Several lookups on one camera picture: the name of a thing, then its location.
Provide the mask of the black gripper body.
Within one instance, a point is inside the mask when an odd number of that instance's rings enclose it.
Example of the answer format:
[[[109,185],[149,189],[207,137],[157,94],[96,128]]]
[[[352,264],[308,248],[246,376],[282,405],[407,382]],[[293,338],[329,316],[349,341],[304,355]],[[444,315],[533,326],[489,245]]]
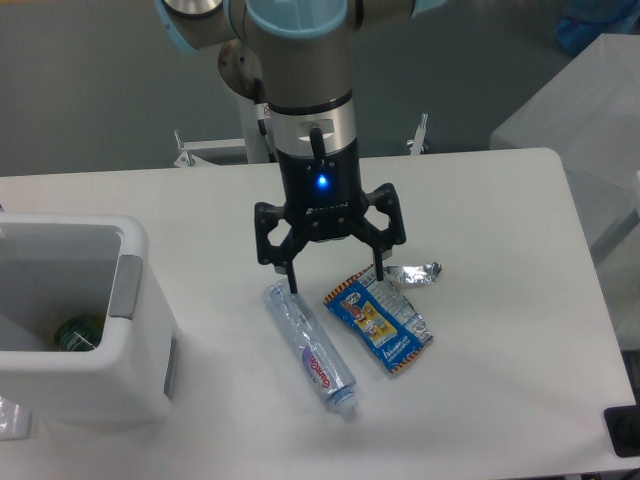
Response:
[[[353,236],[367,240],[367,199],[362,188],[356,141],[328,153],[320,140],[306,156],[278,151],[290,226],[287,242],[323,242]]]

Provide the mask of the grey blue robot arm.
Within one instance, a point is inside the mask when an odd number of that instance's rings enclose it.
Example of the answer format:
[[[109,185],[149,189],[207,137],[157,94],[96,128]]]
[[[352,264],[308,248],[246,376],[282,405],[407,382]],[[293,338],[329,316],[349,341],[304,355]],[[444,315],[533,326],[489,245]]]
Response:
[[[288,279],[310,242],[355,237],[377,274],[406,240],[395,188],[362,188],[350,37],[435,8],[432,1],[160,1],[176,46],[197,51],[238,40],[256,57],[271,115],[285,202],[254,208],[257,259]]]

